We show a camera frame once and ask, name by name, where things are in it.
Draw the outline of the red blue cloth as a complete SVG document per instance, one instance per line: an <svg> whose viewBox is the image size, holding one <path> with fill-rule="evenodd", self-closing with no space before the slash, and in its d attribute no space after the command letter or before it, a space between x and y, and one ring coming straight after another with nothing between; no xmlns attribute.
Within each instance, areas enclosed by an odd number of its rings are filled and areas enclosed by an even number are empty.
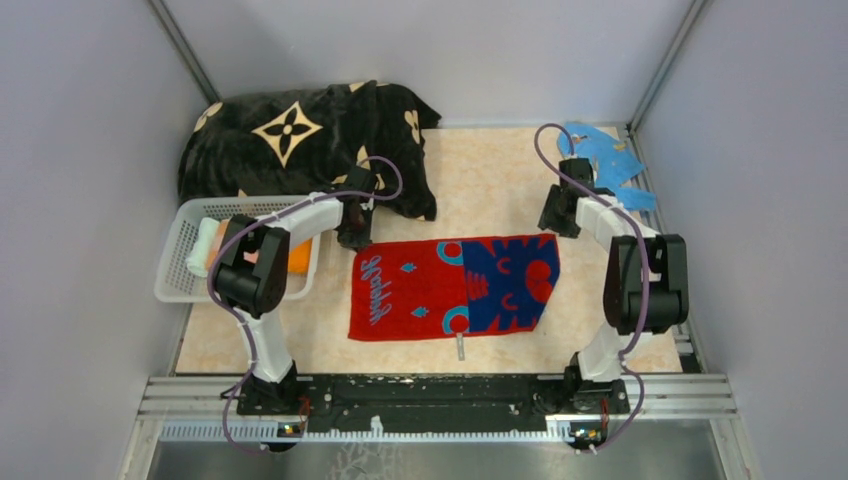
<svg viewBox="0 0 848 480"><path fill-rule="evenodd" d="M559 276L553 234L373 244L353 262L348 336L383 342L530 332Z"/></svg>

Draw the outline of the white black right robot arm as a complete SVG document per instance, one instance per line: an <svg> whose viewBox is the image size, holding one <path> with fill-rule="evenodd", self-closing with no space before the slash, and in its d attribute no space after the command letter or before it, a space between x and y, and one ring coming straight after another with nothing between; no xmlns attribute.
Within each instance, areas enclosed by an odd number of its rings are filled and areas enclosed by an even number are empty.
<svg viewBox="0 0 848 480"><path fill-rule="evenodd" d="M608 189L594 184L585 158L559 162L542 230L575 238L589 234L608 254L602 292L605 321L565 370L563 398L576 412L623 395L628 360L654 337L683 323L689 312L685 240L643 225Z"/></svg>

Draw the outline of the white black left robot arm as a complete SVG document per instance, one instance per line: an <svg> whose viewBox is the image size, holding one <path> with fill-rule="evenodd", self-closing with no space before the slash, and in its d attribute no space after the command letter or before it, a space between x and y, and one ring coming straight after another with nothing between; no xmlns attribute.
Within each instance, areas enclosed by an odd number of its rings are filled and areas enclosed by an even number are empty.
<svg viewBox="0 0 848 480"><path fill-rule="evenodd" d="M377 175L355 166L338 190L314 192L280 211L233 216L208 274L207 290L233 314L249 355L244 386L259 392L277 414L292 411L300 399L296 368L286 350L278 307L286 292L292 250L324 232L368 229L361 202L371 200Z"/></svg>

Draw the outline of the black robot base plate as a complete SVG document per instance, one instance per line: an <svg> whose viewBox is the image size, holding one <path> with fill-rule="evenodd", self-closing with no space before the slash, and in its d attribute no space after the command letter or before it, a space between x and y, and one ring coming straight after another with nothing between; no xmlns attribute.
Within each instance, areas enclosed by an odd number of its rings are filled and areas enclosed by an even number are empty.
<svg viewBox="0 0 848 480"><path fill-rule="evenodd" d="M372 417L392 432L497 432L542 427L548 415L624 415L630 399L591 400L578 409L561 374L494 375L353 375L296 377L295 393L284 399L263 396L242 386L238 414L291 415L305 429L327 432L363 430Z"/></svg>

